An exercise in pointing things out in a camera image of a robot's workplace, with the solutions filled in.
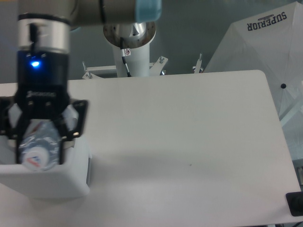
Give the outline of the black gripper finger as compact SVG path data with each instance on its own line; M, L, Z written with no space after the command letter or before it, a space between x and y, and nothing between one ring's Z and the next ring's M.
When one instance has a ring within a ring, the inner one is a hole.
M19 146L25 134L22 123L28 113L28 98L21 100L15 96L0 98L0 162L2 164L20 164Z
M59 133L59 161L65 162L64 144L82 136L88 113L88 101L73 99L63 110L53 118L55 128Z

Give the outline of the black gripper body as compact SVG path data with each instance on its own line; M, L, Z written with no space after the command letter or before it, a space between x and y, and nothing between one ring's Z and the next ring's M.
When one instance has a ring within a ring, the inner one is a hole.
M68 66L68 54L17 52L15 102L30 119L50 119L52 114L61 114L69 105Z

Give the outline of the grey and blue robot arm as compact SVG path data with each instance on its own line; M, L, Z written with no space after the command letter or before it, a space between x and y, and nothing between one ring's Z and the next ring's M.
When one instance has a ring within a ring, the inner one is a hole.
M70 30L78 26L133 24L160 18L160 0L20 0L17 90L0 99L0 134L13 142L13 164L33 120L49 121L58 133L57 164L66 142L83 134L89 102L68 93Z

